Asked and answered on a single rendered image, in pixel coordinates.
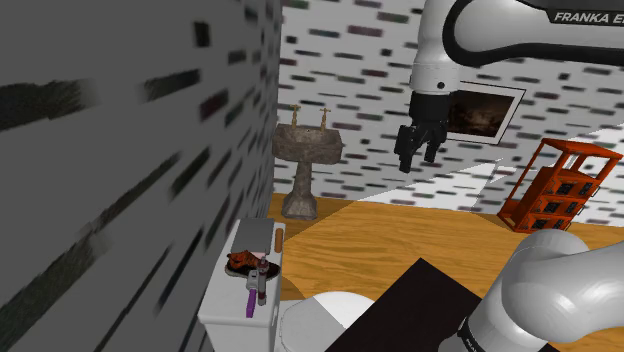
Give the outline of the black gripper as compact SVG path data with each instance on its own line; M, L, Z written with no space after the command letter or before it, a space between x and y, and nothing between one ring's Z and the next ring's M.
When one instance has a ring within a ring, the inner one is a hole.
M413 91L409 116L412 119L411 126L400 126L394 146L394 153L399 156L399 170L406 174L410 173L413 155L419 148L416 130L418 126L435 126L426 133L427 148L424 155L425 161L435 162L440 145L447 139L449 96Z

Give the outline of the orange shelf unit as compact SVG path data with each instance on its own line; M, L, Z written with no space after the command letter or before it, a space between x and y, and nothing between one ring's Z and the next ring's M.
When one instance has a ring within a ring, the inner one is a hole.
M530 234L542 229L567 229L624 157L594 144L544 138L531 162L536 161L545 146L561 152L557 161L542 167L522 198L515 200L509 196L497 213L497 217L514 232ZM580 171L589 157L606 161L595 176Z

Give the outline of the dark robot stand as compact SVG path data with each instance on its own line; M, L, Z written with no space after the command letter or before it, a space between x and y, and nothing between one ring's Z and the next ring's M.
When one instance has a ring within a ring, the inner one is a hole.
M527 335L501 303L501 281L479 298L418 259L326 352L559 352Z

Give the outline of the grey flat tablet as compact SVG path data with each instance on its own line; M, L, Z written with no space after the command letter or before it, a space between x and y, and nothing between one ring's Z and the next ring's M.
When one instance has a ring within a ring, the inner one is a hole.
M230 249L231 253L243 251L269 254L273 238L274 220L270 218L243 218Z

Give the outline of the dark red bottle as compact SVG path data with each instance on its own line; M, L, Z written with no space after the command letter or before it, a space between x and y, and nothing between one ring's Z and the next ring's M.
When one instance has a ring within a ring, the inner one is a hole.
M269 269L269 262L265 256L263 256L258 263L258 285L257 285L257 304L264 306L266 304L266 282Z

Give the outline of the orange sneaker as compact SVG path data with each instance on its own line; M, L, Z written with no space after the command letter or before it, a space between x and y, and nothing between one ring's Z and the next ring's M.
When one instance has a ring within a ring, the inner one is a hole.
M256 270L261 259L254 254L245 250L243 252L229 253L228 261L225 265L225 272L229 276L247 278L251 270ZM268 261L267 279L271 280L278 276L281 267L275 263Z

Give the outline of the white toilet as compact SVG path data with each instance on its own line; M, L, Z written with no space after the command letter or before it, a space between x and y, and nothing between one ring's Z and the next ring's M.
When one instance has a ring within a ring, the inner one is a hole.
M266 304L256 303L254 316L246 317L248 290L245 278L225 272L239 221L233 225L219 255L198 309L215 352L327 352L373 301L343 291L316 294L304 300L280 299L282 277L266 284ZM282 264L274 251L275 230L286 225L274 221L271 251L267 259Z

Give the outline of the dark white-framed wall picture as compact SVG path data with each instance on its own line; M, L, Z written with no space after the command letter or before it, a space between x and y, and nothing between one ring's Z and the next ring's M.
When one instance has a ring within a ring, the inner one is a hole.
M450 140L497 145L526 90L461 81L451 94L447 137Z

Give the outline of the brown stone pedestal sink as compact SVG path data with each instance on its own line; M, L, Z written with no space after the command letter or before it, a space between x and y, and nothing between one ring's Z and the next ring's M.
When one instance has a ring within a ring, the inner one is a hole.
M292 104L289 124L276 125L272 137L272 155L280 160L296 162L292 190L285 196L281 214L285 218L314 220L318 216L317 200L311 191L312 166L334 165L342 157L343 142L340 132L327 127L328 108L321 108L319 127L297 124L298 104Z

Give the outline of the grey purple-handled razor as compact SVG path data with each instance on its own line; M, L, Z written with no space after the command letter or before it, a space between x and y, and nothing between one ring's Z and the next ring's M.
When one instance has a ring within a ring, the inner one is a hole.
M248 299L246 304L246 317L252 318L257 303L259 287L259 274L257 270L251 270L246 279L246 289L248 290Z

